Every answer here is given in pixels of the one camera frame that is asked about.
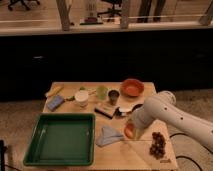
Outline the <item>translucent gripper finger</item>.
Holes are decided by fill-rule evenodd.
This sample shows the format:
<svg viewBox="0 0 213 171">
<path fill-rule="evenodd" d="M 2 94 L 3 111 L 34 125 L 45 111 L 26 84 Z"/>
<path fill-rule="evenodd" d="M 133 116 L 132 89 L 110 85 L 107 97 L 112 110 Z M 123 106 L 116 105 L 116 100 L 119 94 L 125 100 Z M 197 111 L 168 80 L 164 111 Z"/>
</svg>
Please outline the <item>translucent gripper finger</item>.
<svg viewBox="0 0 213 171">
<path fill-rule="evenodd" d="M 134 128 L 134 130 L 133 130 L 133 139 L 134 140 L 139 140 L 144 133 L 145 133 L 144 129 Z"/>
</svg>

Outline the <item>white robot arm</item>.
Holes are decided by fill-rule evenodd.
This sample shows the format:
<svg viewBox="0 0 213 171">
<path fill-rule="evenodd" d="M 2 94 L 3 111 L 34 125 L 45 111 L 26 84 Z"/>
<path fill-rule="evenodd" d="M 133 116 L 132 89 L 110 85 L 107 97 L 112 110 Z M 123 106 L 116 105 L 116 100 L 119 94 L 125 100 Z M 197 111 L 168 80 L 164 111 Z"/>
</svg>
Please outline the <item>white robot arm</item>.
<svg viewBox="0 0 213 171">
<path fill-rule="evenodd" d="M 158 119 L 173 125 L 213 151 L 213 122 L 184 112 L 175 104 L 176 97 L 170 91 L 151 95 L 132 113 L 133 125 L 136 129 L 145 130 Z"/>
</svg>

